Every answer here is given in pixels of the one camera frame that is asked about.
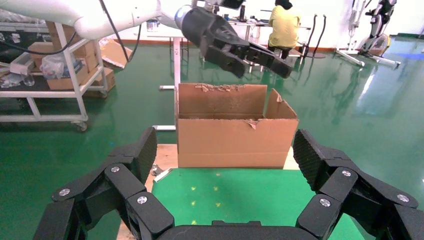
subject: bottle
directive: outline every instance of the bottle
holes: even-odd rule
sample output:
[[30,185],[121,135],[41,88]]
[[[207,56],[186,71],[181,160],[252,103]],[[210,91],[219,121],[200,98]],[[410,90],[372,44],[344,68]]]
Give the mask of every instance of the bottle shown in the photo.
[[240,7],[240,22],[244,22],[244,20],[245,20],[245,8],[246,8],[246,6],[244,6],[244,5],[241,5],[241,7]]
[[28,87],[31,87],[36,83],[34,81],[34,77],[31,74],[28,74],[28,75],[21,74],[20,77],[23,80],[23,84],[25,84]]

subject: black cable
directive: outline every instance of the black cable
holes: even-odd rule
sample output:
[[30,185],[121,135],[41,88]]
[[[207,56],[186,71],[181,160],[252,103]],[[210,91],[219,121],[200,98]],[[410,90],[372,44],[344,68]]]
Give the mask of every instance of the black cable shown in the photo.
[[312,27],[312,32],[310,33],[309,41],[307,41],[307,45],[308,45],[308,47],[309,47],[309,44],[311,43],[312,35],[314,35],[315,25],[316,25],[316,23],[317,23],[317,16],[318,16],[318,15],[316,15],[316,14],[313,16],[313,27]]
[[325,14],[324,14],[323,16],[324,16],[324,27],[322,28],[321,35],[319,36],[318,43],[316,44],[316,47],[315,47],[315,50],[313,51],[313,55],[312,55],[312,57],[315,57],[315,53],[316,53],[316,52],[317,52],[317,50],[318,50],[318,46],[320,45],[321,38],[323,37],[324,31],[326,30],[326,25],[327,25],[327,16],[326,16]]
[[138,27],[137,43],[135,44],[134,50],[132,51],[131,55],[129,56],[128,62],[131,62],[131,60],[133,59],[134,53],[136,52],[137,47],[139,46],[141,32],[142,32],[142,25],[140,25]]
[[369,2],[365,5],[365,8],[367,8],[367,7],[368,7],[368,5],[370,5],[371,1],[372,1],[372,0],[369,0]]
[[109,12],[108,12],[108,9],[106,8],[105,2],[103,2],[103,0],[98,0],[98,1],[100,2],[101,8],[103,9],[104,13],[106,13],[107,19],[109,19],[109,23],[110,23],[110,25],[112,26],[113,32],[115,33],[116,38],[118,39],[118,42],[119,42],[119,44],[120,44],[120,46],[121,46],[121,48],[122,48],[123,54],[125,55],[125,59],[126,59],[126,61],[128,62],[129,58],[128,58],[127,51],[125,51],[125,46],[124,46],[124,44],[122,43],[122,40],[121,40],[121,38],[120,38],[120,36],[119,36],[119,34],[118,34],[118,30],[117,30],[117,28],[115,27],[115,24],[114,24],[114,22],[112,21],[111,16],[109,15]]
[[121,40],[121,37],[119,36],[118,30],[115,27],[114,22],[112,21],[111,15],[109,15],[108,9],[106,8],[105,3],[103,2],[103,0],[98,0],[101,4],[101,8],[103,9],[104,13],[106,13],[107,19],[109,19],[109,23],[112,26],[113,32],[116,35],[116,38],[118,39],[119,45],[122,48],[123,54],[125,55],[125,59],[126,61],[129,63],[131,62],[131,60],[133,59],[134,53],[137,50],[137,47],[139,46],[139,42],[140,42],[140,35],[141,35],[141,31],[142,31],[142,26],[140,25],[138,28],[138,36],[137,36],[137,43],[135,44],[135,48],[132,51],[131,55],[128,57],[127,51],[125,50],[125,46],[124,43]]
[[20,47],[20,46],[16,46],[15,44],[11,44],[11,43],[7,43],[5,41],[0,41],[0,44],[6,45],[10,48],[14,48],[17,50],[21,50],[24,51],[26,53],[30,53],[30,54],[38,54],[38,55],[54,55],[54,54],[60,54],[61,52],[63,52],[65,49],[67,49],[69,47],[69,45],[71,45],[72,40],[74,39],[74,37],[77,35],[77,32],[73,32],[72,36],[70,37],[70,40],[66,43],[66,45],[60,49],[59,51],[53,51],[53,52],[39,52],[39,51],[31,51],[28,50],[26,48]]

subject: plastic bag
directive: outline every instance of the plastic bag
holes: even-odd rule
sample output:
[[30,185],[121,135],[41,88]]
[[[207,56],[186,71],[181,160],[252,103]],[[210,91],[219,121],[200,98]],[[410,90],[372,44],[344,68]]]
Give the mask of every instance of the plastic bag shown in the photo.
[[[71,54],[72,63],[75,66],[76,60],[74,55]],[[64,72],[68,70],[66,66],[65,55],[63,52],[47,55],[42,58],[40,70],[45,79],[61,79]]]
[[1,88],[7,89],[21,85],[22,78],[20,74],[11,73],[2,77],[1,80]]

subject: caster wheel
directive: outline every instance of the caster wheel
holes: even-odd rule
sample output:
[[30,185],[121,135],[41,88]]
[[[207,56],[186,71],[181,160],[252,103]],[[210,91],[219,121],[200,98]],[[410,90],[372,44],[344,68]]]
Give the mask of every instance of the caster wheel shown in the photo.
[[108,92],[101,92],[101,98],[107,99],[108,98]]
[[87,131],[87,129],[89,128],[86,122],[79,123],[76,127],[78,132],[81,132],[81,133]]

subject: green floor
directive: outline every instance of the green floor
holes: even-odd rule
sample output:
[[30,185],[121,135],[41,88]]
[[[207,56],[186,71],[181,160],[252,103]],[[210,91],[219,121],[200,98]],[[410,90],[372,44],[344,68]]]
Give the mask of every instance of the green floor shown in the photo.
[[[275,88],[297,112],[300,128],[345,151],[366,173],[412,194],[424,210],[424,62],[417,59],[423,48],[422,41],[393,41],[385,57],[402,61],[396,70],[366,60],[359,72],[332,54],[308,58],[288,79],[259,69],[238,79],[212,64],[203,67],[199,51],[191,48],[189,64],[181,67],[182,82]],[[135,141],[144,128],[173,124],[173,92],[158,90],[173,83],[169,47],[142,45],[138,51],[117,73],[106,101],[86,100],[87,132],[76,132],[69,123],[0,123],[0,239],[30,239],[56,188],[97,167],[115,146]],[[37,102],[42,112],[77,109],[71,100]],[[15,107],[0,103],[0,109]],[[158,139],[176,141],[173,132],[159,132]],[[90,239],[115,239],[118,223],[114,212],[108,214],[90,231]]]

